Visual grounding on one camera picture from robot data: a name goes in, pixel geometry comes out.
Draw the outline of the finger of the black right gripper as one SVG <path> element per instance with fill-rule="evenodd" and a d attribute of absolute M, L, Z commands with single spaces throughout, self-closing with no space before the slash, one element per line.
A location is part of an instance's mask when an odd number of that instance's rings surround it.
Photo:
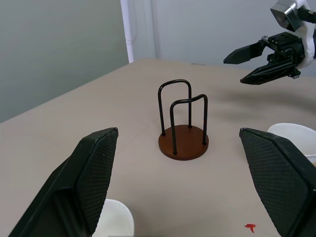
<path fill-rule="evenodd" d="M 262 40 L 259 40 L 254 44 L 234 50 L 223 60 L 223 63 L 237 65 L 250 61 L 253 58 L 261 56 L 265 47 L 266 44 Z"/>
<path fill-rule="evenodd" d="M 240 82 L 249 85 L 261 85 L 283 77 L 296 79 L 296 66 L 291 59 L 268 63 L 259 67 L 242 78 Z"/>

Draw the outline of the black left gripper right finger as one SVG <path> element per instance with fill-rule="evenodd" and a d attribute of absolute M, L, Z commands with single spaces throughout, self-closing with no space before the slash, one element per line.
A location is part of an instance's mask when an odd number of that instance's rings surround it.
<path fill-rule="evenodd" d="M 316 168 L 288 139 L 241 128 L 249 170 L 277 232 L 282 237 L 316 235 Z"/>

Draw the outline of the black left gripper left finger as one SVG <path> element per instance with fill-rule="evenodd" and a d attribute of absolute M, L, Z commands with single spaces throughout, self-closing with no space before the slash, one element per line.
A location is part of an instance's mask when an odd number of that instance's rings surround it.
<path fill-rule="evenodd" d="M 116 127 L 83 137 L 48 177 L 11 237 L 90 237 L 106 199 L 119 131 Z"/>

